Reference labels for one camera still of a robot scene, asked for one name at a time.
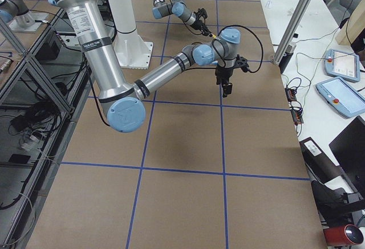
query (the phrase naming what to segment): industrial robotic arm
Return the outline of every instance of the industrial robotic arm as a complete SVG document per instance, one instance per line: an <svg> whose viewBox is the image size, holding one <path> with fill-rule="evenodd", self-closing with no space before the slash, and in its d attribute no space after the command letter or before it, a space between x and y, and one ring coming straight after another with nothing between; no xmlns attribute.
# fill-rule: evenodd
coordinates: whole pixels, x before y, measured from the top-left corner
<svg viewBox="0 0 365 249"><path fill-rule="evenodd" d="M201 8L197 12L191 12L187 8L184 0L153 0L152 14L156 19L174 14L186 25L189 25L194 30L201 31L204 36L212 36L212 33L205 25L205 20L208 18L206 10Z"/></svg>
<svg viewBox="0 0 365 249"><path fill-rule="evenodd" d="M0 18L7 23L14 17L22 28L28 28L35 22L23 0L0 0Z"/></svg>
<svg viewBox="0 0 365 249"><path fill-rule="evenodd" d="M140 100L195 63L203 66L218 60L217 82L218 78L222 86L229 82L227 80L237 67L236 56L240 43L240 32L233 28L227 28L210 43L184 47L160 67L134 83L128 83L119 66L97 1L54 0L68 14L95 75L100 88L99 101L112 128L119 132L137 129L145 119L145 109Z"/></svg>

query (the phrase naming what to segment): computer monitor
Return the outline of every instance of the computer monitor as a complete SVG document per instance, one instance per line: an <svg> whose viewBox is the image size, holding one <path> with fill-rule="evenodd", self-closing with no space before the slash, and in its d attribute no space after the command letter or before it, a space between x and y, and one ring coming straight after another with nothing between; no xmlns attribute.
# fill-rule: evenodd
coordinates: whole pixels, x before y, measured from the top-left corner
<svg viewBox="0 0 365 249"><path fill-rule="evenodd" d="M356 117L330 143L330 149L352 184L365 198L365 121Z"/></svg>

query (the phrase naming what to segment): tablet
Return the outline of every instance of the tablet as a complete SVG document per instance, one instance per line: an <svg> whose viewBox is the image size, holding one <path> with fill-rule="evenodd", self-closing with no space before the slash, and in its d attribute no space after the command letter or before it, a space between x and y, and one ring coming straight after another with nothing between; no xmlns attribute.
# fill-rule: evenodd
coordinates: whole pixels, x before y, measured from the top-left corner
<svg viewBox="0 0 365 249"><path fill-rule="evenodd" d="M358 55L330 49L326 52L325 57L325 69L328 75L340 76L351 82L360 81Z"/></svg>
<svg viewBox="0 0 365 249"><path fill-rule="evenodd" d="M365 97L341 77L320 82L315 87L342 116L351 118L365 112Z"/></svg>

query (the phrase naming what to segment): red mug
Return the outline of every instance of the red mug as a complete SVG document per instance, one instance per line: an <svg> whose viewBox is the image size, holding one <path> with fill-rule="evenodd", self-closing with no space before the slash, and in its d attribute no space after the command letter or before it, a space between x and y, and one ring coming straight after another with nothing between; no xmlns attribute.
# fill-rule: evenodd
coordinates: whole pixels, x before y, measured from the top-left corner
<svg viewBox="0 0 365 249"><path fill-rule="evenodd" d="M364 242L363 233L353 224L323 230L328 246L359 245Z"/></svg>

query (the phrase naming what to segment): white table surface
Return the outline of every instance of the white table surface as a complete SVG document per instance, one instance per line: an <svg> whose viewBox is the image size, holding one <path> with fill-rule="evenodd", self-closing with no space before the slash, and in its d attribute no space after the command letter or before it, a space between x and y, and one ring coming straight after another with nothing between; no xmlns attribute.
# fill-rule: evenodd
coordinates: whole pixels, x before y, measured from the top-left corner
<svg viewBox="0 0 365 249"><path fill-rule="evenodd" d="M299 0L261 0L263 11L267 26L270 30L270 36L273 45L277 45L289 23L292 13ZM338 27L333 19L330 11L323 2L323 0L312 0L306 10L296 33L299 34L298 39L320 38L328 33L333 32ZM304 95L307 88L298 90L297 99L304 105L304 124L302 125L302 132L298 137L299 141L312 137L331 161L338 165L337 160L332 154L329 143L354 119L346 119L336 113L331 106L329 106L315 89L315 84L320 81L330 79L331 76L325 74L324 62L320 59L310 59L304 55L298 55L298 64L295 63L295 55L302 52L313 58L322 58L324 53L329 48L334 48L341 51L352 52L350 46L340 46L336 40L333 39L333 34L328 35L320 40L308 40L297 43L295 53L291 58L284 74L291 80L294 77L302 78L302 85L308 85L309 81L303 78L297 72L297 65L299 72L308 78L313 78L312 86L304 101ZM361 73L361 81L358 83L349 82L355 89L365 87L365 74ZM286 78L283 76L283 84L286 85ZM298 81L294 81L290 86L298 85ZM327 185L334 189L344 187L347 192L352 192L348 185L341 177L333 179Z"/></svg>

